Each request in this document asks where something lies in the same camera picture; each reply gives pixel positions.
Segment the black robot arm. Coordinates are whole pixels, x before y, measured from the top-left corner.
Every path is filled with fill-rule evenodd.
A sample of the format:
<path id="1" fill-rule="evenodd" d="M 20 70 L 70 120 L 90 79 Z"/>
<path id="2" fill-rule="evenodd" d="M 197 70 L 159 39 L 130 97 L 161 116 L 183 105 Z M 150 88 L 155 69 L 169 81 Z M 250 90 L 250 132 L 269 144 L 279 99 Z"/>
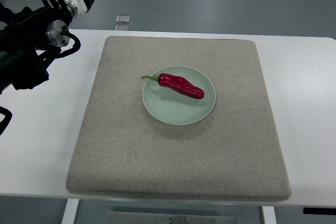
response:
<path id="1" fill-rule="evenodd" d="M 33 89 L 49 79 L 47 68 L 77 52 L 81 43 L 68 26 L 73 13 L 64 0 L 41 0 L 43 7 L 13 13 L 1 6 L 1 91 Z"/>

